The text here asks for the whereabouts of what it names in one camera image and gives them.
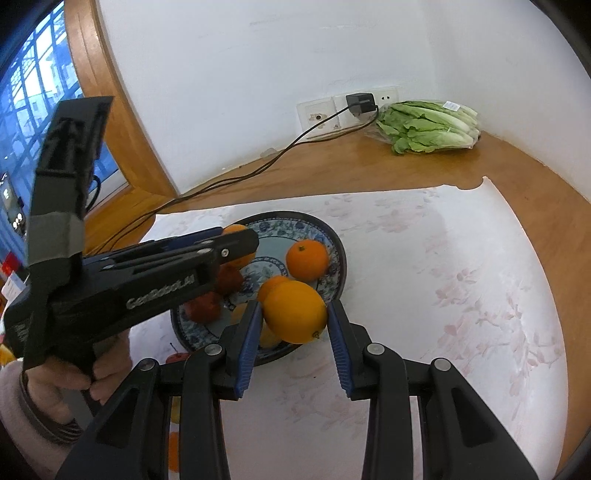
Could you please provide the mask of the person left hand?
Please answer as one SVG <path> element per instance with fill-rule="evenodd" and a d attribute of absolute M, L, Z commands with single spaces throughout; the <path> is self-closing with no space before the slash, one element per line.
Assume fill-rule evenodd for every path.
<path fill-rule="evenodd" d="M 29 396 L 39 408 L 49 408 L 63 403 L 62 389 L 88 390 L 93 400 L 104 404 L 131 370 L 129 332 L 117 335 L 114 345 L 94 362 L 90 374 L 55 357 L 24 371 Z"/>

